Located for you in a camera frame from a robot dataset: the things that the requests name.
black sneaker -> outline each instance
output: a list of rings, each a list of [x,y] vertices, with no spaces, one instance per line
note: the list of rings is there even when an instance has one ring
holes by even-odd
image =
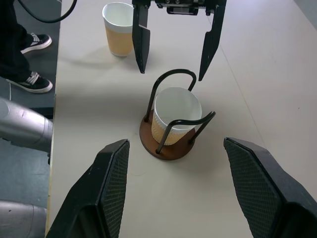
[[[40,77],[36,72],[32,72],[30,77],[24,82],[6,80],[30,93],[47,93],[53,88],[53,84],[49,80]]]
[[[49,35],[35,35],[34,33],[31,33],[31,36],[33,37],[33,42],[29,47],[25,48],[24,50],[21,50],[22,54],[34,50],[44,49],[50,46],[52,43],[52,39]]]

textured gripper pad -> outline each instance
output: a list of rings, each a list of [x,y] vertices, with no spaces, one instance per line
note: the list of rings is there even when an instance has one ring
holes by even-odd
[[[113,156],[101,197],[110,238],[118,238],[125,200],[129,145],[124,145]]]
[[[226,140],[234,187],[254,238],[270,238],[281,208],[281,199],[262,171],[257,158]]]

gray robotic arm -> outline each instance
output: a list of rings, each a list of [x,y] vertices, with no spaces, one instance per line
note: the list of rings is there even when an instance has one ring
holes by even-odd
[[[53,122],[37,112],[0,98],[0,138],[13,145],[51,151]]]

round wooden base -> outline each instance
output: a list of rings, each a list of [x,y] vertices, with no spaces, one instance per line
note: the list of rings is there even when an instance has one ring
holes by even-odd
[[[159,143],[154,140],[151,132],[153,110],[150,113],[148,122],[145,122],[144,118],[142,119],[140,125],[140,139],[144,148],[154,157],[157,157],[161,160],[177,160],[187,155],[187,153],[193,148],[195,142],[189,144],[188,141],[195,134],[195,129],[189,131],[175,144],[164,145],[161,152],[157,154],[156,149],[159,147]]]

white paper cup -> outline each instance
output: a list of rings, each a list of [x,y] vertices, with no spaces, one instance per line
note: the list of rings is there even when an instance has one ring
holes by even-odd
[[[109,3],[103,8],[103,18],[111,53],[127,56],[133,49],[133,6],[122,2]]]
[[[170,87],[159,92],[154,102],[152,136],[160,143],[167,125],[177,119],[199,120],[202,106],[190,91]],[[176,125],[171,130],[164,145],[172,145],[193,129],[194,125]]]

